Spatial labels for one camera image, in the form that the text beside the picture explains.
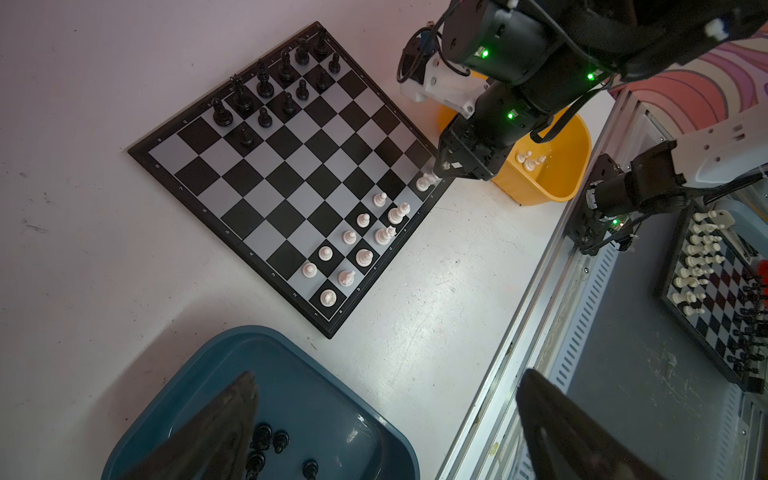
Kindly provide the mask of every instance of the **chess piece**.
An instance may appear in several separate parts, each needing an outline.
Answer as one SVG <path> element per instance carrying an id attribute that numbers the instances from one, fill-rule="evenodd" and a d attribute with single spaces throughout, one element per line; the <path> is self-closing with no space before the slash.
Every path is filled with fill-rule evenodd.
<path id="1" fill-rule="evenodd" d="M 299 80 L 299 87 L 296 89 L 296 98 L 306 100 L 310 97 L 310 90 L 306 87 L 306 80 Z"/>
<path id="2" fill-rule="evenodd" d="M 373 196 L 373 204 L 377 207 L 383 207 L 386 204 L 386 194 L 384 192 Z"/>
<path id="3" fill-rule="evenodd" d="M 237 110 L 246 112 L 253 110 L 253 99 L 245 94 L 243 86 L 243 77 L 238 74 L 232 75 L 232 89 L 235 92 L 235 107 Z"/>
<path id="4" fill-rule="evenodd" d="M 224 107 L 221 100 L 214 98 L 210 101 L 211 106 L 214 108 L 214 121 L 219 127 L 227 127 L 232 124 L 232 112 Z"/>
<path id="5" fill-rule="evenodd" d="M 331 250 L 331 247 L 322 247 L 320 248 L 320 251 L 317 252 L 317 256 L 320 257 L 323 262 L 327 262 L 333 257 L 333 250 Z"/>
<path id="6" fill-rule="evenodd" d="M 339 283 L 341 286 L 352 286 L 355 283 L 355 272 L 353 270 L 342 270 L 339 273 Z"/>
<path id="7" fill-rule="evenodd" d="M 344 243 L 346 243 L 347 245 L 352 245 L 357 241 L 357 233 L 355 233 L 354 230 L 347 230 L 341 236 L 341 239 L 344 240 Z"/>
<path id="8" fill-rule="evenodd" d="M 389 213 L 387 213 L 387 218 L 389 219 L 389 222 L 392 225 L 397 225 L 400 222 L 402 222 L 402 218 L 405 215 L 408 215 L 411 211 L 411 206 L 408 204 L 400 204 L 397 208 L 392 208 L 389 210 Z"/>
<path id="9" fill-rule="evenodd" d="M 333 306 L 336 303 L 336 292 L 333 290 L 323 290 L 320 294 L 320 303 L 323 306 Z"/>
<path id="10" fill-rule="evenodd" d="M 310 46 L 306 43 L 304 38 L 299 38 L 299 46 L 296 47 L 296 54 L 294 58 L 299 65 L 306 65 L 310 62 Z"/>
<path id="11" fill-rule="evenodd" d="M 266 107 L 259 109 L 259 125 L 261 125 L 262 128 L 269 128 L 272 126 L 272 117 L 266 110 Z"/>
<path id="12" fill-rule="evenodd" d="M 363 248 L 355 254 L 355 261 L 360 266 L 368 266 L 373 261 L 373 252 Z"/>
<path id="13" fill-rule="evenodd" d="M 333 58 L 331 58 L 331 61 L 328 62 L 328 70 L 330 70 L 332 74 L 337 74 L 341 71 L 341 64 L 339 63 L 338 51 L 333 52 Z"/>
<path id="14" fill-rule="evenodd" d="M 373 235 L 373 239 L 379 245 L 386 245 L 395 236 L 395 233 L 397 233 L 395 227 L 381 228 Z"/>
<path id="15" fill-rule="evenodd" d="M 304 263 L 304 266 L 301 268 L 301 273 L 303 273 L 306 278 L 312 278 L 317 275 L 317 265 L 312 262 Z"/>
<path id="16" fill-rule="evenodd" d="M 270 74 L 266 71 L 264 60 L 256 62 L 256 77 L 259 79 L 259 84 L 256 86 L 256 93 L 261 98 L 272 98 L 272 95 L 275 94 L 275 87 L 270 83 Z"/>

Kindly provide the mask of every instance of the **white pawn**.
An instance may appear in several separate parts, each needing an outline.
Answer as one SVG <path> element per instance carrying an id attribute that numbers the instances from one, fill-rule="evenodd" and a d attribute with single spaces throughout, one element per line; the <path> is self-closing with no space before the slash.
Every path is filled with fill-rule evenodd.
<path id="1" fill-rule="evenodd" d="M 350 286 L 355 283 L 355 272 L 352 270 L 343 270 L 339 273 L 339 283 L 342 286 Z"/>
<path id="2" fill-rule="evenodd" d="M 344 243 L 347 245 L 352 245 L 357 241 L 357 233 L 355 233 L 354 230 L 347 230 L 342 234 L 341 239 L 344 240 Z"/>
<path id="3" fill-rule="evenodd" d="M 397 233 L 395 227 L 381 228 L 374 233 L 373 239 L 376 240 L 376 243 L 379 245 L 386 245 L 392 237 L 395 236 L 395 233 Z"/>
<path id="4" fill-rule="evenodd" d="M 400 204 L 399 207 L 389 209 L 389 213 L 386 215 L 389 218 L 389 222 L 392 225 L 397 225 L 402 222 L 402 218 L 408 215 L 411 211 L 411 206 L 408 204 Z"/>
<path id="5" fill-rule="evenodd" d="M 386 194 L 384 192 L 373 196 L 373 204 L 377 207 L 386 205 Z"/>
<path id="6" fill-rule="evenodd" d="M 360 266 L 368 266 L 373 261 L 373 252 L 363 248 L 355 254 L 355 261 Z"/>

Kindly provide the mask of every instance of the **black pawn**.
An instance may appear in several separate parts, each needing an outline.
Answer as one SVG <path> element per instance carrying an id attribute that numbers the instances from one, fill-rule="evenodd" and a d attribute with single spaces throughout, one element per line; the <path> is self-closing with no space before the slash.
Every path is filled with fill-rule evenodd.
<path id="1" fill-rule="evenodd" d="M 310 97 L 310 91 L 306 88 L 306 80 L 299 80 L 299 87 L 296 89 L 296 98 L 306 100 Z"/>
<path id="2" fill-rule="evenodd" d="M 299 65 L 306 65 L 310 62 L 309 45 L 306 44 L 305 39 L 299 38 L 299 47 L 296 49 L 294 58 Z"/>
<path id="3" fill-rule="evenodd" d="M 266 107 L 262 107 L 261 110 L 259 110 L 259 125 L 261 125 L 262 128 L 269 128 L 272 126 L 272 117 L 270 116 L 270 113 L 266 111 Z"/>
<path id="4" fill-rule="evenodd" d="M 259 84 L 256 86 L 256 93 L 259 94 L 261 98 L 272 98 L 272 95 L 275 94 L 275 87 L 270 83 L 270 74 L 266 71 L 264 60 L 257 61 L 256 68 L 256 78 L 259 79 Z"/>
<path id="5" fill-rule="evenodd" d="M 291 115 L 293 112 L 296 111 L 296 102 L 293 101 L 293 96 L 286 92 L 285 98 L 283 99 L 283 112 L 286 115 Z"/>
<path id="6" fill-rule="evenodd" d="M 214 121 L 219 127 L 226 127 L 232 124 L 232 112 L 224 107 L 221 100 L 214 98 L 210 101 L 210 104 L 214 107 Z"/>
<path id="7" fill-rule="evenodd" d="M 331 61 L 328 64 L 328 69 L 331 70 L 332 74 L 337 74 L 341 71 L 341 64 L 339 63 L 338 51 L 333 52 L 333 58 L 331 58 Z"/>
<path id="8" fill-rule="evenodd" d="M 330 87 L 332 84 L 333 79 L 330 75 L 328 75 L 327 71 L 323 70 L 323 73 L 320 74 L 320 78 L 317 79 L 317 85 L 315 85 L 317 93 L 323 93 L 324 91 L 328 90 L 328 87 Z"/>

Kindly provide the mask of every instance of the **white chess piece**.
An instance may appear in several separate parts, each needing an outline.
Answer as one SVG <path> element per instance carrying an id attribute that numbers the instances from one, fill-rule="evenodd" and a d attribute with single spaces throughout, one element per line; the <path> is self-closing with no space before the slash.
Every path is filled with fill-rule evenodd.
<path id="1" fill-rule="evenodd" d="M 360 214 L 357 216 L 357 226 L 365 228 L 371 223 L 371 216 L 368 214 Z"/>
<path id="2" fill-rule="evenodd" d="M 331 247 L 323 247 L 317 252 L 317 256 L 320 257 L 323 262 L 327 262 L 333 257 L 333 250 L 331 250 Z"/>
<path id="3" fill-rule="evenodd" d="M 304 266 L 301 267 L 301 273 L 303 273 L 306 278 L 312 278 L 317 275 L 317 265 L 312 262 L 304 263 Z"/>
<path id="4" fill-rule="evenodd" d="M 374 233 L 373 239 L 376 240 L 376 243 L 379 245 L 386 245 L 392 237 L 395 236 L 395 233 L 397 233 L 395 227 L 381 228 Z"/>
<path id="5" fill-rule="evenodd" d="M 323 306 L 333 306 L 336 303 L 336 292 L 331 289 L 323 290 L 320 294 L 320 303 Z"/>
<path id="6" fill-rule="evenodd" d="M 386 194 L 384 192 L 373 196 L 373 204 L 377 207 L 386 205 Z"/>
<path id="7" fill-rule="evenodd" d="M 357 241 L 357 233 L 355 233 L 354 230 L 347 230 L 342 234 L 341 239 L 344 240 L 344 243 L 347 245 L 352 245 Z"/>
<path id="8" fill-rule="evenodd" d="M 363 248 L 355 254 L 355 261 L 360 266 L 368 266 L 373 261 L 373 252 Z"/>
<path id="9" fill-rule="evenodd" d="M 339 283 L 342 286 L 350 286 L 355 283 L 355 272 L 353 270 L 343 270 L 339 273 Z"/>
<path id="10" fill-rule="evenodd" d="M 386 217 L 389 218 L 389 222 L 392 225 L 397 225 L 402 222 L 402 218 L 411 212 L 411 206 L 408 204 L 400 204 L 399 207 L 389 209 L 389 213 Z"/>

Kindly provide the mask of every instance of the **captured white pawn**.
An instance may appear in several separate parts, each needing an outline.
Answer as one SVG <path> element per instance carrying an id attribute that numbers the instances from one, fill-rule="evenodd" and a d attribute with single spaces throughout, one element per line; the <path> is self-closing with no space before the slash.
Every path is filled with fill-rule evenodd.
<path id="1" fill-rule="evenodd" d="M 397 225 L 402 222 L 402 218 L 411 212 L 411 206 L 408 204 L 400 204 L 399 207 L 389 209 L 389 213 L 386 217 L 389 218 L 389 222 L 392 225 Z"/>

